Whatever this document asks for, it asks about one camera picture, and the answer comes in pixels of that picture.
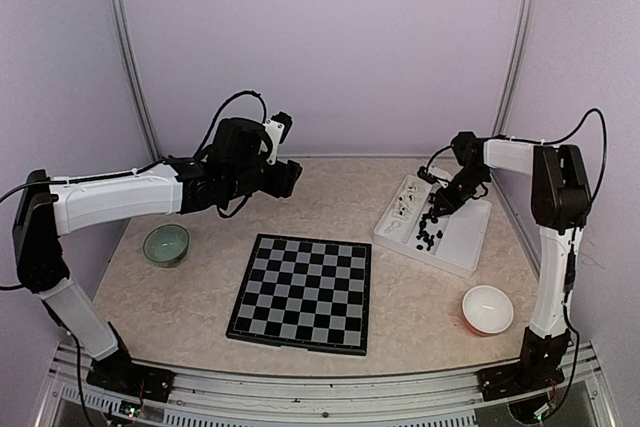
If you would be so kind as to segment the black grey chessboard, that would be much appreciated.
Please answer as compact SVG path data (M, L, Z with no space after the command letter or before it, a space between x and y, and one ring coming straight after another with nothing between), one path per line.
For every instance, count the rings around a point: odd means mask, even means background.
M257 235L226 337L364 356L371 261L369 243Z

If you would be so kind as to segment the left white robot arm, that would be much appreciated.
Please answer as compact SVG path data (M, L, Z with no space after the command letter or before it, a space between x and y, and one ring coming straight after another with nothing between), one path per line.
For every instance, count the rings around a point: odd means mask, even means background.
M277 153L292 126L280 112L262 123L223 119L213 142L191 157L166 158L141 169L91 177L50 177L32 171L20 194L12 237L17 286L37 295L121 392L140 381L137 365L115 329L98 313L63 259L63 235L98 224L155 214L190 214L215 208L234 216L256 192L291 196L301 175Z

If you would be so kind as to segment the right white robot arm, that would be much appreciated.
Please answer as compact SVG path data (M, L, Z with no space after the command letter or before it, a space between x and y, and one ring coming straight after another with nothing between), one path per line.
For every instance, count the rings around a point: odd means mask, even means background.
M589 185L580 148L568 142L590 115L599 118L602 132L602 159L595 187ZM511 370L512 383L520 390L531 391L549 376L550 363L561 360L576 333L568 317L583 229L607 163L605 117L600 109L591 108L572 131L554 141L504 135L481 138L471 131L461 131L446 148L453 152L461 169L431 195L433 219L452 215L474 199L494 170L520 173L531 180L530 206L541 244L539 284L520 361Z

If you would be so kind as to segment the white chess pieces pile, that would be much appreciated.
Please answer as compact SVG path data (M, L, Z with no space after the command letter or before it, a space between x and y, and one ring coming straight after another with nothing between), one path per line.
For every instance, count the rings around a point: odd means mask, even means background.
M426 190L414 181L406 182L400 189L393 204L391 216L409 220L424 204Z

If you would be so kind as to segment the black chess pieces pile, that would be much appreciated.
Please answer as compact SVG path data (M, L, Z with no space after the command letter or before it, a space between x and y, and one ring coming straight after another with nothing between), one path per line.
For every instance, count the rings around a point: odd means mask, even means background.
M429 205L419 216L410 239L418 251L435 254L444 237L447 217L436 217L434 207Z

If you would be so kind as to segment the white plastic piece tray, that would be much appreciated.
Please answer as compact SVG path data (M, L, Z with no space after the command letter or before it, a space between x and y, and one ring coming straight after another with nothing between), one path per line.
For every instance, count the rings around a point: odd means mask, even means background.
M462 278L477 269L492 205L471 200L452 215L433 219L432 195L438 190L406 176L373 230L373 242Z

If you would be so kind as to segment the green glass bowl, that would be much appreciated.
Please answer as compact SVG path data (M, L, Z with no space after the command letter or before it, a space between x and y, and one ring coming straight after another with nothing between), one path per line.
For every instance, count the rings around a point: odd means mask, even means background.
M147 261L163 268L174 268L186 257L190 234L179 224L155 228L145 238L142 252Z

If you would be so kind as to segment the white orange bowl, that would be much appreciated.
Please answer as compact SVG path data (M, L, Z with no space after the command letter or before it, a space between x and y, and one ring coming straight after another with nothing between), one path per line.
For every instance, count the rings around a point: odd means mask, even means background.
M461 302L466 327L478 336L494 336L505 332L514 320L514 307L509 297L490 285L469 289Z

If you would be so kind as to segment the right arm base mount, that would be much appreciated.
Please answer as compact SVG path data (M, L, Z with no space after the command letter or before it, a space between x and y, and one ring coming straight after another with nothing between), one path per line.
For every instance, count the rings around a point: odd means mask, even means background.
M533 371L519 363L481 369L477 373L479 387L485 402L546 389L565 380L561 369Z

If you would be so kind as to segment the right aluminium frame post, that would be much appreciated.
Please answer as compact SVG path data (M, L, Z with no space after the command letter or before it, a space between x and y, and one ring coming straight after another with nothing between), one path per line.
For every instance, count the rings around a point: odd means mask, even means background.
M496 118L492 127L493 135L503 134L506 129L513 98L517 88L519 74L525 57L534 7L535 0L520 0L515 35L507 65L506 77L499 98Z

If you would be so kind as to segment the aluminium frame post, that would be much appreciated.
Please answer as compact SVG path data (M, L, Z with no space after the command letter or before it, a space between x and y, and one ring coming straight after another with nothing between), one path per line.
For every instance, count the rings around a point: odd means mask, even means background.
M109 2L125 76L131 93L135 115L141 128L143 141L150 158L159 160L161 157L161 148L143 92L129 32L125 2L124 0L109 0Z
M507 65L506 77L499 98L496 118L492 127L493 135L503 134L506 129L513 98L517 88L519 74L525 57L534 7L535 0L520 0L515 35Z

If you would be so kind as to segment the aluminium front rail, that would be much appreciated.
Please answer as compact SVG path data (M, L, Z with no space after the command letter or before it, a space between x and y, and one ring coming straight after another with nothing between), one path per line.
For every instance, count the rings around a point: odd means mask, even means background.
M348 377L268 376L174 368L166 402L77 385L90 359L63 345L54 355L36 410L36 426L514 426L512 414L544 396L563 405L545 426L616 426L594 348L563 360L572 386L487 401L479 367L414 374Z

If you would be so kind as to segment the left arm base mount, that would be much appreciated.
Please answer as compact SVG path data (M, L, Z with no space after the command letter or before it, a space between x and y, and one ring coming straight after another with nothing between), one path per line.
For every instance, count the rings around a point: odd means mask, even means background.
M87 382L125 396L166 403L174 378L172 371L157 367L135 363L99 366L94 363L87 375Z

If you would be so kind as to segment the left aluminium frame post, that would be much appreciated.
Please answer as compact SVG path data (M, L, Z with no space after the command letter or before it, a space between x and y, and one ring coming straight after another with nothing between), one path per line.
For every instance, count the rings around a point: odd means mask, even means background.
M161 157L161 148L143 92L129 32L125 2L124 0L109 0L109 2L125 76L131 93L135 115L141 128L143 141L150 158L159 160Z

